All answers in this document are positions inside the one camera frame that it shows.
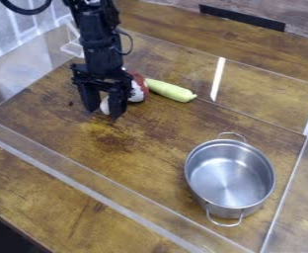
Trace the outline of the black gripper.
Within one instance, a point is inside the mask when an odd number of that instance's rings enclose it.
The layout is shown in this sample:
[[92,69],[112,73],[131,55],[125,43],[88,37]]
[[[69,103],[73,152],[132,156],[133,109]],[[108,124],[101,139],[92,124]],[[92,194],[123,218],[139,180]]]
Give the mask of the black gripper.
[[88,70],[84,63],[72,63],[72,83],[77,87],[85,110],[95,112],[100,106],[100,91],[109,92],[109,112],[113,120],[127,112],[133,76],[123,69],[100,75]]

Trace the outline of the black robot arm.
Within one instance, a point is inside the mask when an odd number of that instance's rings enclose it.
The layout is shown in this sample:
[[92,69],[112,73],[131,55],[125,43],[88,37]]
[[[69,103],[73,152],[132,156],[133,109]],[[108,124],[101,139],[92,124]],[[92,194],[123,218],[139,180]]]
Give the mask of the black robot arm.
[[79,28],[84,63],[71,65],[72,83],[77,87],[88,112],[99,109],[100,92],[109,95],[109,114],[116,120],[128,108],[133,75],[124,69],[119,10],[113,0],[63,0]]

